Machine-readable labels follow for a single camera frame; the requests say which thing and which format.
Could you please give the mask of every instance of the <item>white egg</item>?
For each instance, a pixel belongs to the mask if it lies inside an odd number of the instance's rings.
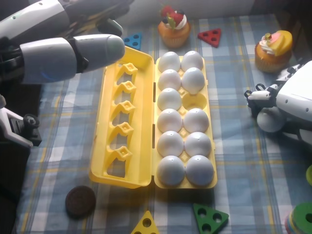
[[[178,72],[173,69],[168,69],[161,73],[158,80],[158,87],[160,90],[165,88],[173,88],[179,90],[181,87],[181,78]]]
[[[175,52],[167,52],[161,56],[158,62],[158,70],[164,72],[168,69],[175,71],[180,70],[181,62],[179,56]]]
[[[197,94],[205,86],[205,77],[196,67],[189,68],[182,77],[182,87],[190,94]]]
[[[183,56],[181,62],[181,68],[183,71],[186,71],[191,67],[197,67],[199,70],[203,69],[204,67],[203,58],[198,52],[194,50],[187,52]]]
[[[185,176],[184,164],[176,156],[164,157],[157,167],[157,177],[165,185],[175,186],[182,182]]]
[[[166,88],[160,92],[157,100],[157,106],[163,111],[166,109],[180,109],[182,100],[177,90]]]
[[[183,126],[190,133],[204,133],[209,127],[208,116],[199,108],[191,109],[185,114]]]
[[[198,186],[206,186],[214,178],[214,167],[209,159],[203,155],[191,157],[185,167],[185,174],[189,182]]]
[[[183,138],[174,131],[163,133],[157,143],[157,150],[163,156],[179,156],[184,149]]]
[[[174,109],[166,109],[162,111],[158,117],[157,128],[162,133],[166,131],[178,132],[182,128],[182,117],[178,111]]]
[[[191,157],[195,155],[208,156],[211,151],[211,142],[209,137],[204,133],[191,133],[184,142],[184,149]]]
[[[286,118],[277,107],[263,108],[257,116],[258,126],[268,133],[281,130],[285,123]]]

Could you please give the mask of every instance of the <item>white frosting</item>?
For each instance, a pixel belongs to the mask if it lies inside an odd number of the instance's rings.
[[[186,15],[183,15],[183,20],[177,26],[175,26],[175,29],[179,30],[179,29],[183,28],[186,25],[186,23],[187,23]],[[168,23],[165,25],[167,28],[171,28]]]
[[[267,42],[268,40],[265,40],[265,37],[263,36],[261,41],[259,42],[261,49],[266,51],[268,54],[274,55],[274,51],[268,46]]]

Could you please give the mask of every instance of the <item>yellow egg carton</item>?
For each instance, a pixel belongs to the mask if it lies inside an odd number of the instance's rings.
[[[215,144],[211,129],[207,86],[197,95],[190,95],[183,88],[180,88],[178,92],[182,98],[182,107],[178,112],[182,118],[192,108],[200,108],[207,114],[209,128],[205,134],[212,142],[212,150],[208,159],[214,167],[213,180],[205,187],[198,187],[184,177],[178,186],[165,186],[156,176],[157,166],[163,158],[157,151],[157,142],[161,136],[161,132],[157,128],[157,119],[161,112],[157,106],[157,98],[160,93],[157,82],[161,74],[158,70],[159,59],[154,65],[154,60],[150,55],[127,46],[125,50],[123,58],[106,68],[105,77],[102,81],[89,172],[90,179],[98,183],[134,189],[149,185],[152,175],[154,175],[156,185],[161,188],[214,187],[217,183]],[[205,66],[202,72],[206,85],[208,85]],[[178,73],[180,77],[183,76],[182,70]],[[130,75],[131,81],[117,84],[124,74]],[[130,100],[115,104],[115,100],[122,92],[129,94]],[[113,120],[120,113],[129,114],[129,122],[114,126]],[[189,135],[184,128],[179,131],[179,134],[184,140]],[[110,145],[118,135],[127,137],[126,146],[111,149]],[[186,165],[189,156],[183,152],[179,158]],[[108,172],[116,159],[124,162],[124,177]]]

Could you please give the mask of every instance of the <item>blue and white checkered cloth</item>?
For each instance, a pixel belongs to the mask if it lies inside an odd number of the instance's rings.
[[[154,182],[135,190],[90,182],[90,152],[103,70],[77,75],[44,88],[40,108],[43,141],[32,149],[16,222],[19,234],[130,234],[146,210],[161,234],[198,234],[194,202],[230,215],[223,234],[286,233],[285,217],[301,202],[312,201],[305,171],[310,153],[281,137],[265,134],[251,118],[244,92],[273,75],[258,71],[254,46],[279,25],[275,16],[192,21],[186,45],[176,52],[198,51],[206,61],[218,183],[212,190],[163,190]],[[197,33],[221,28],[219,48]],[[168,49],[157,25],[126,28],[142,32],[143,52],[154,60]],[[67,193],[77,185],[93,188],[95,212],[75,221],[65,212]]]

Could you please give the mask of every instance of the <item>white wall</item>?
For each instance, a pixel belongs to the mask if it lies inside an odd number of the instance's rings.
[[[249,15],[254,0],[162,0],[175,10],[181,9],[188,19],[206,19]],[[159,0],[135,0],[130,11],[117,20],[122,26],[160,22]]]

